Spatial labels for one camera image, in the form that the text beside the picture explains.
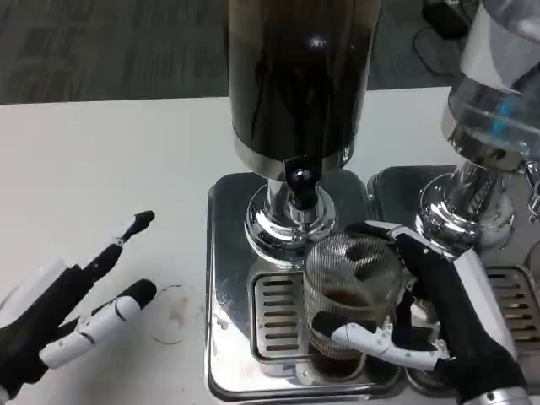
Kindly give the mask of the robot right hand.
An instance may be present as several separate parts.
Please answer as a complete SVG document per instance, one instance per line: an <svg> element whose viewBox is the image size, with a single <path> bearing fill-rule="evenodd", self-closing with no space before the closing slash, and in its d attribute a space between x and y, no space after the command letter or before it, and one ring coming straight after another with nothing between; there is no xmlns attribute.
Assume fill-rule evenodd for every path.
<svg viewBox="0 0 540 405"><path fill-rule="evenodd" d="M514 343L492 289L474 281L485 271L478 255L466 251L457 259L411 229L367 221L352 224L347 236L379 238L416 279L415 289L435 307L447 350L412 350L393 342L395 327L370 331L347 317L325 311L314 317L315 329L335 343L386 362L434 371L466 403L494 395L507 400L527 396L527 383L516 359Z"/></svg>

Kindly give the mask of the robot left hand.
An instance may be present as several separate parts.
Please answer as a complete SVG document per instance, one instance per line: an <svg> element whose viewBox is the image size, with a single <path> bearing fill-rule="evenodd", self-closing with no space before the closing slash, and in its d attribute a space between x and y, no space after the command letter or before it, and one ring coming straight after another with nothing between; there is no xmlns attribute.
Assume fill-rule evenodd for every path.
<svg viewBox="0 0 540 405"><path fill-rule="evenodd" d="M25 385L93 350L139 314L157 294L140 279L88 315L68 316L117 264L125 244L154 220L151 210L134 214L85 264L55 262L15 288L1 303L1 402Z"/></svg>

